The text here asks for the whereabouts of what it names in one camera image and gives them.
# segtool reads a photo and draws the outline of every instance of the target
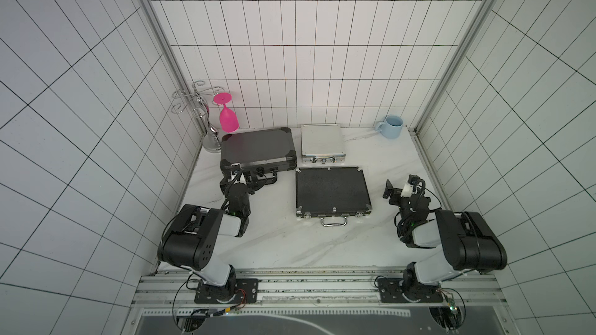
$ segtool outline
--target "white marble table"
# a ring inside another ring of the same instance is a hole
[[[427,181],[408,131],[388,140],[372,128],[342,128],[346,143],[343,164],[311,166],[360,166],[369,190],[372,212],[349,217],[344,227],[323,227],[318,218],[296,218],[294,171],[278,173],[275,184],[266,185],[250,196],[250,224],[242,238],[219,236],[215,254],[235,268],[298,268],[328,266],[405,266],[428,256],[424,249],[409,249],[399,242],[393,225],[397,206],[383,199],[385,181],[401,187],[408,174]],[[300,155],[300,129],[292,129],[296,152]],[[219,189],[222,173],[220,154],[202,151],[193,171],[183,204],[219,207],[224,197]],[[306,167],[298,157],[298,166]],[[438,207],[432,195],[431,208]]]

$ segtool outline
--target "case handle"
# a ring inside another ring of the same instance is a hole
[[[328,159],[335,163],[335,157],[333,156],[317,156],[312,158],[312,162],[317,163],[317,159],[320,159],[321,163],[325,163]]]
[[[325,218],[320,218],[321,219],[321,225],[324,227],[344,227],[347,225],[347,217],[343,216],[343,224],[340,224],[338,222],[335,222],[333,224],[325,224],[324,219]]]

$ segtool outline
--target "light blue mug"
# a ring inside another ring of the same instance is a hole
[[[375,124],[374,129],[387,138],[397,138],[402,132],[404,121],[397,115],[388,115],[383,122]]]

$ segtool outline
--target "white tiled wall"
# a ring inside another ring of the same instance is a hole
[[[0,333],[119,334],[198,130],[139,0],[0,13]]]
[[[505,246],[524,335],[594,333],[595,53],[595,0],[498,0],[420,131],[455,211]]]
[[[246,128],[416,125],[481,3],[151,1],[185,78],[229,90]]]

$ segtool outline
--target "pink wine glass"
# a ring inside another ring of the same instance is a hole
[[[219,122],[222,125],[222,130],[226,132],[234,132],[240,126],[236,114],[226,106],[230,101],[232,101],[232,95],[229,93],[218,93],[213,98],[213,102],[217,105],[223,105],[223,110],[219,115]]]

